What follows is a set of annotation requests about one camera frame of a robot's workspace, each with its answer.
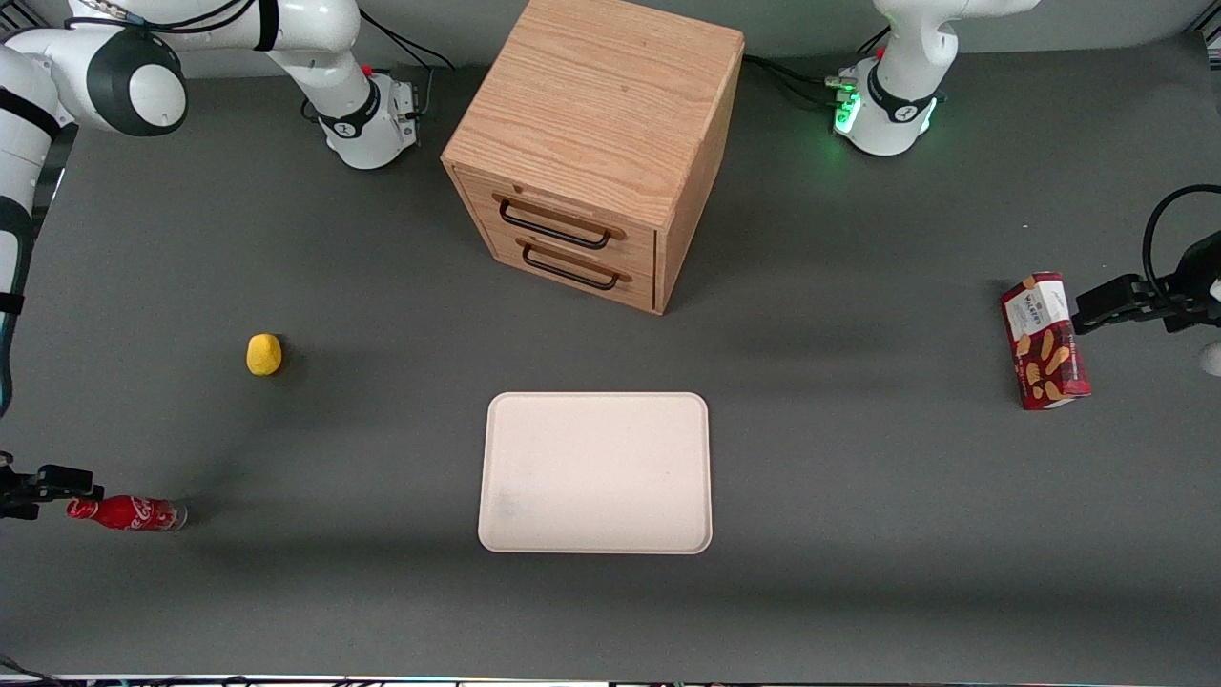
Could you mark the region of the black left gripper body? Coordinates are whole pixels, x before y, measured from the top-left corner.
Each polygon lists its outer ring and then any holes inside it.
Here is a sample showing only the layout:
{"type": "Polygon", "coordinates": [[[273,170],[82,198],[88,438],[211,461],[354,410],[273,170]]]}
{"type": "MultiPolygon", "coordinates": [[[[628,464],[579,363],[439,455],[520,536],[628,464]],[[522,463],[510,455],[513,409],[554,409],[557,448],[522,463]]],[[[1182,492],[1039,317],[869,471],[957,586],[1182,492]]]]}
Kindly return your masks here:
{"type": "Polygon", "coordinates": [[[1151,279],[1165,316],[1168,334],[1194,326],[1220,327],[1220,232],[1212,232],[1186,249],[1177,268],[1151,279]]]}

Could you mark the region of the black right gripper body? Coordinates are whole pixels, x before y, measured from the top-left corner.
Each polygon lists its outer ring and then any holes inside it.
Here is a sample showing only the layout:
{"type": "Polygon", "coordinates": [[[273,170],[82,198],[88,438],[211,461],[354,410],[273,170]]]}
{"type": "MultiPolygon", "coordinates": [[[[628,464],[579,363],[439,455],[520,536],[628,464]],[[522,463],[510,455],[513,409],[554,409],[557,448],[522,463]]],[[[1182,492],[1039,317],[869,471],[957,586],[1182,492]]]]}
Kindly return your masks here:
{"type": "Polygon", "coordinates": [[[35,521],[40,513],[42,469],[21,473],[12,469],[13,458],[1,458],[1,519],[35,521]]]}

